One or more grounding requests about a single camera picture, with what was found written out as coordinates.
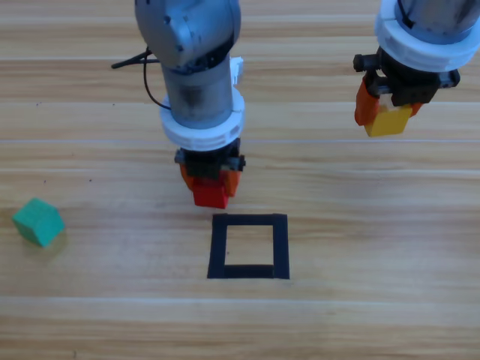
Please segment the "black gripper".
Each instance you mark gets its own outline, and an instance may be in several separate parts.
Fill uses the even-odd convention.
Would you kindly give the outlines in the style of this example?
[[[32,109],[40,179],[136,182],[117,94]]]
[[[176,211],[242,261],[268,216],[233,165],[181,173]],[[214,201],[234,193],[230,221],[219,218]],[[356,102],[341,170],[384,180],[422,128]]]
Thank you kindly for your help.
[[[395,106],[412,104],[410,116],[413,117],[423,104],[431,102],[439,89],[454,88],[461,81],[458,70],[416,70],[401,64],[382,48],[374,54],[355,55],[353,68],[365,73],[355,99],[358,126],[369,125],[377,117],[380,95],[390,94]]]
[[[239,171],[246,165],[245,156],[240,154],[240,146],[241,141],[234,140],[229,145],[210,151],[178,149],[175,162],[180,164],[181,176],[187,188],[193,190],[194,177],[221,177],[226,194],[234,197],[240,182]]]

